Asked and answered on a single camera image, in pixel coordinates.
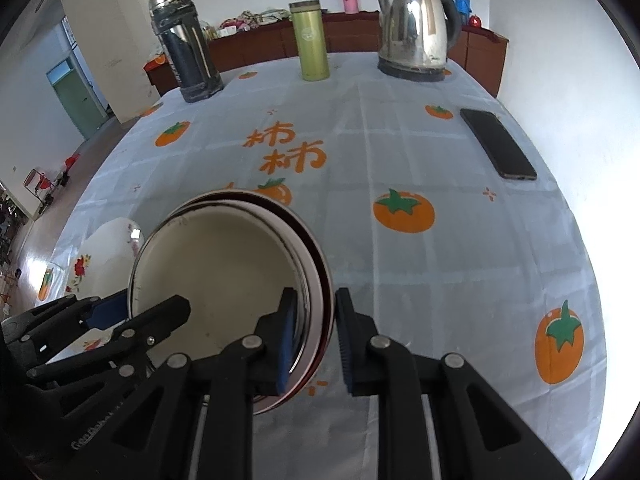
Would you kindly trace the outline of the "stainless steel electric kettle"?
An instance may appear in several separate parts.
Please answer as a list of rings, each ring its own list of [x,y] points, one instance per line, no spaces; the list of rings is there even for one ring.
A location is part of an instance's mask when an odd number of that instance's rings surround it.
[[[448,51],[462,27],[454,0],[378,0],[378,5],[378,69],[416,82],[444,80]]]

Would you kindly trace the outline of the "green tumbler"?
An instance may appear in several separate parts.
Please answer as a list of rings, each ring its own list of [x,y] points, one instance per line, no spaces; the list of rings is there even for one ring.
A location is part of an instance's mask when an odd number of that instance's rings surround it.
[[[329,60],[320,1],[297,1],[291,2],[288,6],[303,80],[318,81],[329,78]]]

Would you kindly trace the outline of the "red folding chair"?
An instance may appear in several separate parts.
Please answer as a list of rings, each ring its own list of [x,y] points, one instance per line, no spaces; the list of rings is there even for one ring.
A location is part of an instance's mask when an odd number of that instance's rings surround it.
[[[31,196],[42,205],[47,206],[52,203],[54,186],[52,181],[39,169],[32,169],[27,174],[23,186]]]

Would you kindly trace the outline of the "blue persimmon tablecloth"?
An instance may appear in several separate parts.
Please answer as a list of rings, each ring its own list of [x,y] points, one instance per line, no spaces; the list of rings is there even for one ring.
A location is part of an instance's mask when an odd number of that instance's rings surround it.
[[[303,81],[294,58],[229,74],[189,104],[160,99],[88,184],[56,243],[64,269],[118,217],[149,233],[216,188],[280,183],[334,284],[413,352],[457,352],[576,478],[596,447],[605,390],[600,297],[570,207],[509,113],[459,66],[436,84],[334,54]],[[460,115],[495,114],[535,181],[497,174]]]

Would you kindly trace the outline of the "green door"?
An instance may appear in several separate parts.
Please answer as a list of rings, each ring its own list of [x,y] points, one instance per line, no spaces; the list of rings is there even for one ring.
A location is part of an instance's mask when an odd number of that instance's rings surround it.
[[[91,139],[107,116],[72,59],[64,58],[47,72],[47,78],[72,123],[86,140]]]

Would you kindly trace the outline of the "large black thermos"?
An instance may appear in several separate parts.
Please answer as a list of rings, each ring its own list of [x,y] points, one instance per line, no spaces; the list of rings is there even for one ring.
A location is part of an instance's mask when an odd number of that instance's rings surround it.
[[[187,103],[203,101],[224,88],[210,56],[192,0],[150,0],[152,29]]]

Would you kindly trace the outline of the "white floral plate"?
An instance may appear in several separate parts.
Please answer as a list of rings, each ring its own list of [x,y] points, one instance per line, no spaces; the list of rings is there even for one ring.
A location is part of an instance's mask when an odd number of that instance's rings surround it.
[[[77,299],[98,296],[113,300],[96,307],[87,321],[88,330],[50,359],[55,362],[107,344],[114,327],[128,318],[126,288],[134,259],[144,243],[144,236],[134,220],[116,218],[102,224],[79,247],[70,259],[66,294]]]

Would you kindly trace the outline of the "cream enamel bowl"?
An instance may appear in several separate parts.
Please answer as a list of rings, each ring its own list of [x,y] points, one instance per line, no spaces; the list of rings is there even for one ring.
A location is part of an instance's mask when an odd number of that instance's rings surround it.
[[[201,204],[166,219],[145,242],[132,269],[129,304],[139,315],[175,295],[190,302],[189,319],[148,352],[160,365],[176,352],[194,360],[214,356],[253,333],[287,287],[298,298],[293,360],[299,362],[315,290],[310,253],[268,211]]]

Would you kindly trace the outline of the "blue thermos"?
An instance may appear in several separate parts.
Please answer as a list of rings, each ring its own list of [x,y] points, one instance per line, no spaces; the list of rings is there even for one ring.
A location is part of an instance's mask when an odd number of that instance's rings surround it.
[[[472,14],[471,1],[470,0],[454,0],[456,9],[460,15],[461,23],[463,25],[469,24],[469,19]]]

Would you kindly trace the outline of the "black smartphone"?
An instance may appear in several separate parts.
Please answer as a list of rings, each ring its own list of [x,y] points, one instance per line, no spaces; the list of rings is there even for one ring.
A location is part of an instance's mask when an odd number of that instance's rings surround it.
[[[500,177],[518,181],[537,179],[534,166],[495,114],[462,108],[460,115]]]

